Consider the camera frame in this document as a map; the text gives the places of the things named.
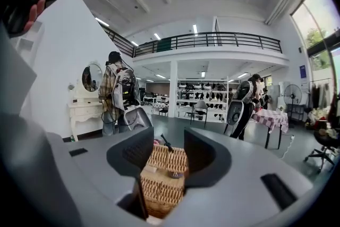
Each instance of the balcony railing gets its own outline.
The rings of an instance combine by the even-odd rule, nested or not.
[[[201,32],[197,35],[191,33],[147,42],[135,48],[133,57],[182,48],[225,45],[243,48],[248,46],[282,53],[280,41],[277,39],[248,33]]]
[[[125,39],[123,36],[120,36],[118,33],[114,32],[110,28],[100,24],[104,31],[107,33],[109,38],[115,43],[121,53],[129,57],[133,57],[135,46],[131,44],[131,42]]]

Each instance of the wicker basket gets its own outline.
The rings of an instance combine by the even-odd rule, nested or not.
[[[157,218],[164,218],[183,198],[184,178],[180,181],[171,179],[167,172],[184,173],[188,168],[188,159],[184,149],[173,149],[174,152],[170,153],[166,146],[154,145],[147,165],[158,170],[156,173],[141,173],[148,213]]]
[[[141,177],[149,215],[164,218],[183,198],[183,186],[174,186],[149,177]]]
[[[166,146],[154,145],[147,165],[171,172],[184,173],[188,168],[188,159],[183,148],[173,148],[169,152]]]

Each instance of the electric fan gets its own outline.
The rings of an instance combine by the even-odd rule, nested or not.
[[[288,85],[283,93],[283,99],[287,105],[287,110],[289,109],[289,104],[291,105],[291,113],[289,115],[289,123],[292,120],[294,104],[298,105],[302,99],[301,89],[297,85]]]

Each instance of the hat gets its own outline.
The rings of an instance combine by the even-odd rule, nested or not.
[[[110,63],[115,63],[117,61],[120,61],[121,58],[121,54],[117,51],[111,51],[110,54],[108,55],[108,61]]]
[[[255,80],[260,79],[261,82],[263,82],[263,78],[261,78],[261,76],[259,74],[254,74],[253,76],[251,76],[252,78],[254,78]]]

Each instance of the chair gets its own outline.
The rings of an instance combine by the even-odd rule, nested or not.
[[[168,113],[168,108],[163,108],[162,110],[159,110],[158,115],[160,115],[160,114],[163,115],[163,113],[164,113],[165,116],[166,116],[166,114]]]
[[[192,105],[192,107],[191,107],[190,124],[191,124],[192,120],[195,121],[195,114],[205,115],[206,116],[206,120],[204,122],[204,128],[205,128],[206,124],[207,124],[208,107],[207,107],[207,104],[204,101],[200,100],[196,104]]]
[[[303,161],[307,162],[309,157],[320,157],[321,158],[321,167],[318,169],[318,173],[321,172],[325,159],[334,166],[334,162],[328,157],[326,154],[327,150],[334,151],[335,148],[338,148],[340,146],[340,139],[334,139],[328,135],[322,136],[320,135],[319,131],[314,132],[314,137],[316,141],[322,145],[321,150],[314,149],[310,155],[308,155]]]

